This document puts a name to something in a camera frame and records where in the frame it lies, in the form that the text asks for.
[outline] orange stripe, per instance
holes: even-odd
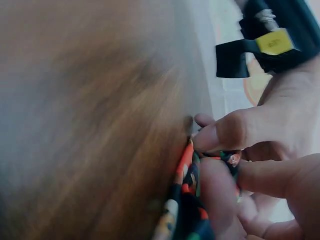
[[[190,140],[190,143],[188,144],[188,146],[184,150],[181,161],[180,161],[178,168],[176,170],[177,173],[183,173],[184,165],[186,165],[189,168],[189,166],[192,163],[193,154],[194,154],[194,144],[193,144],[192,140]]]
[[[201,217],[202,220],[207,220],[207,219],[209,219],[209,216],[208,216],[208,213],[207,213],[206,210],[204,210],[204,209],[201,208],[201,207],[198,207],[198,209],[199,209],[200,217]]]

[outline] finger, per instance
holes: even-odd
[[[248,191],[262,193],[276,198],[287,198],[287,193],[294,188],[294,177],[306,169],[308,157],[292,161],[256,161],[242,162],[238,184]]]
[[[202,128],[204,128],[210,124],[214,124],[216,122],[213,119],[213,117],[211,117],[207,114],[203,114],[203,113],[199,113],[199,114],[195,115],[194,120]]]
[[[206,158],[201,162],[200,176],[201,200],[217,238],[229,236],[234,239],[236,234],[238,237],[239,226],[234,223],[237,217],[236,186],[227,167],[221,161]]]
[[[238,184],[252,192],[286,198],[295,219],[313,239],[319,237],[314,231],[320,222],[319,171],[320,154],[290,161],[244,162],[240,165]]]
[[[280,198],[268,196],[262,193],[254,193],[251,195],[251,198],[255,203],[258,215],[265,219],[269,219],[275,209],[275,206],[280,201]]]
[[[265,240],[302,240],[304,234],[295,220],[272,223],[255,218],[250,224],[242,224],[246,232]]]
[[[248,235],[248,236],[246,237],[246,240],[263,240],[263,239],[260,238],[260,237],[257,237],[257,236]]]
[[[245,149],[259,142],[277,141],[283,129],[278,109],[263,105],[234,111],[207,125],[193,142],[200,152]]]
[[[296,220],[277,222],[268,226],[261,236],[265,240],[304,240],[304,233]]]

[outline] fabric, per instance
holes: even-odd
[[[176,170],[153,240],[215,239],[206,208],[200,201],[199,164],[205,155],[195,152],[190,141]],[[220,157],[210,158],[223,161],[237,181],[241,151],[220,152]],[[237,190],[236,195],[239,200],[241,191]]]

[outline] skin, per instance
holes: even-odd
[[[218,240],[320,239],[320,154],[291,161],[242,162],[238,183],[248,191],[287,199],[295,220],[250,224],[238,215],[235,184],[226,166],[204,159],[200,166],[202,201]]]
[[[242,157],[253,162],[294,160],[319,152],[312,148],[319,142],[319,66],[316,57],[276,75],[257,107],[237,110],[218,121],[196,115],[203,129],[193,138],[194,148],[199,152],[243,149]],[[264,222],[278,201],[264,192],[245,193],[238,217],[247,226]]]
[[[247,0],[235,2],[243,10]],[[197,151],[242,149],[242,157],[253,161],[240,164],[238,181],[255,193],[244,193],[238,206],[226,167],[212,160],[201,163],[203,202],[217,239],[320,239],[320,156],[310,155],[320,152],[314,146],[320,140],[319,93],[320,57],[315,57],[274,76],[257,107],[217,121],[205,114],[195,116],[203,127],[193,138]],[[296,220],[267,220],[278,198],[287,199]]]

